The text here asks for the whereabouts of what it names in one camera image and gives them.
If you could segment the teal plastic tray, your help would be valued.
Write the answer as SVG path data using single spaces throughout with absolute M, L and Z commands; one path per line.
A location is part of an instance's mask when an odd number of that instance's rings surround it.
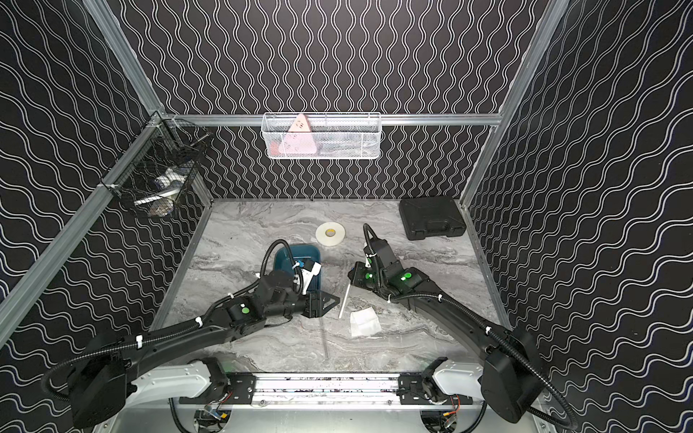
M 285 272 L 292 273 L 292 265 L 295 262 L 299 263 L 301 268 L 301 262 L 305 259 L 312 259 L 313 261 L 321 264 L 321 251 L 315 245 L 292 245 L 291 246 L 292 256 L 294 261 L 290 260 L 288 253 L 284 247 L 280 248 L 276 255 L 274 256 L 274 270 L 282 270 Z

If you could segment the blue capped test tube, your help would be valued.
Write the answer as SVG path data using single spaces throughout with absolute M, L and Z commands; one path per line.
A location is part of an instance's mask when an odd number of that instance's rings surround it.
M 330 347 L 328 346 L 328 332 L 323 318 L 319 319 L 319 331 L 321 332 L 324 362 L 327 363 L 330 360 Z
M 346 306 L 347 306 L 347 303 L 348 303 L 348 297 L 349 297 L 349 294 L 350 294 L 350 291 L 351 291 L 351 287 L 352 287 L 352 284 L 351 284 L 351 283 L 348 283 L 348 286 L 346 287 L 344 296 L 343 296 L 342 299 L 341 299 L 340 311 L 339 311 L 339 316 L 338 316 L 339 319 L 342 319 L 343 316 L 344 316 L 345 309 L 346 309 Z

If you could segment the white wipe cloth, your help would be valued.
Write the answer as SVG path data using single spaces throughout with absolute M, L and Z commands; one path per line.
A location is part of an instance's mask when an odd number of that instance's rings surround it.
M 349 319 L 351 337 L 372 337 L 382 331 L 380 320 L 372 307 L 351 312 Z

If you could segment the pink triangular card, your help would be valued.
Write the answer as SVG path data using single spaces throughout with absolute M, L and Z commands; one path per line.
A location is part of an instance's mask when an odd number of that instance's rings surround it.
M 278 145 L 280 156 L 311 156 L 318 152 L 308 117 L 299 113 Z

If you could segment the black plastic case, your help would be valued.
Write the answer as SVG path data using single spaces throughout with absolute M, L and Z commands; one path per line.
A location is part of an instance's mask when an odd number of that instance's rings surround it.
M 405 198 L 399 203 L 404 232 L 410 241 L 433 236 L 459 237 L 467 225 L 453 198 Z

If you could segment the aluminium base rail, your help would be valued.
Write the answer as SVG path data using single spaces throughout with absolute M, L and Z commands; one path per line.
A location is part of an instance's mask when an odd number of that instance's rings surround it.
M 486 402 L 517 412 L 541 393 L 531 375 L 501 377 L 475 364 L 444 362 L 421 373 L 211 373 L 203 364 L 161 367 L 135 380 L 126 407 L 180 400 L 251 409 L 319 406 L 400 409 Z

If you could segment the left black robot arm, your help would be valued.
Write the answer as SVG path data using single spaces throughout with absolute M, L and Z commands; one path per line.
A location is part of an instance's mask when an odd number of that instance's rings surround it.
M 303 290 L 301 277 L 282 270 L 213 302 L 195 319 L 126 337 L 97 337 L 95 348 L 52 366 L 41 379 L 44 393 L 70 404 L 72 424 L 94 427 L 117 415 L 141 391 L 136 379 L 179 357 L 250 336 L 273 317 L 321 318 L 339 297 Z

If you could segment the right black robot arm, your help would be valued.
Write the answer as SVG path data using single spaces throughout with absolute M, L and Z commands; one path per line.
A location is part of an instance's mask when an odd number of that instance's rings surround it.
M 366 238 L 364 255 L 349 273 L 353 285 L 431 320 L 478 359 L 480 374 L 468 382 L 454 373 L 451 360 L 433 363 L 425 388 L 430 399 L 463 395 L 482 400 L 508 422 L 530 413 L 577 430 L 577 413 L 543 372 L 531 334 L 505 328 L 456 301 L 425 272 L 404 267 L 383 238 Z

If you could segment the white tape roll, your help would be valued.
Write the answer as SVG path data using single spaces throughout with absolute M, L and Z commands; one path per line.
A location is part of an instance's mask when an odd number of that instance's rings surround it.
M 337 222 L 326 222 L 317 227 L 315 237 L 321 245 L 337 246 L 344 241 L 346 229 Z

